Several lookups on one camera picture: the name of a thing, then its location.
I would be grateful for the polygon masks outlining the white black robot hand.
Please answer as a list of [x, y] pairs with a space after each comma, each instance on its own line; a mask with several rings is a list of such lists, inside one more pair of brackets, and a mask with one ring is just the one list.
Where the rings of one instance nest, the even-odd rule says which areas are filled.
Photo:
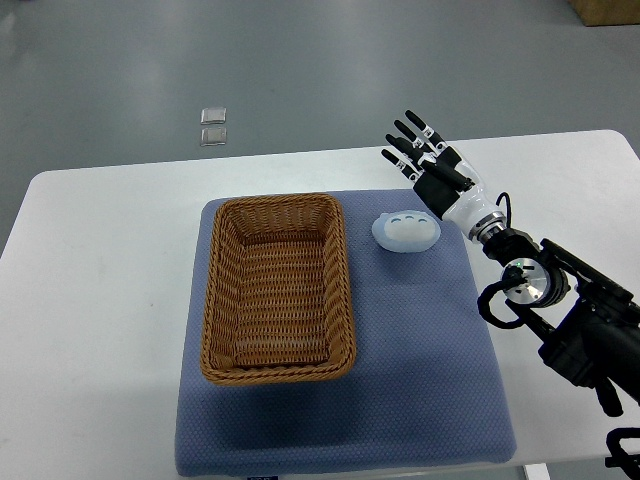
[[405, 117], [420, 134], [395, 120], [401, 136], [386, 134], [385, 140], [406, 159], [387, 149], [382, 156], [415, 181], [414, 191], [437, 218], [454, 223], [466, 237], [489, 237], [490, 231], [501, 230], [502, 211], [487, 199], [476, 170], [413, 111], [406, 110]]

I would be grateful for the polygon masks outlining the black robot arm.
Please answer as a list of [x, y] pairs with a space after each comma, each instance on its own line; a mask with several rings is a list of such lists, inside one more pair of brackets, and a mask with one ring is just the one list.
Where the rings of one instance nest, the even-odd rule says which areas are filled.
[[501, 268], [479, 294], [481, 317], [503, 330], [528, 327], [543, 363], [595, 391], [619, 417], [618, 394], [639, 397], [639, 307], [631, 292], [549, 239], [511, 225], [507, 193], [488, 199], [471, 164], [412, 111], [394, 123], [383, 156], [411, 182], [437, 219], [455, 225]]

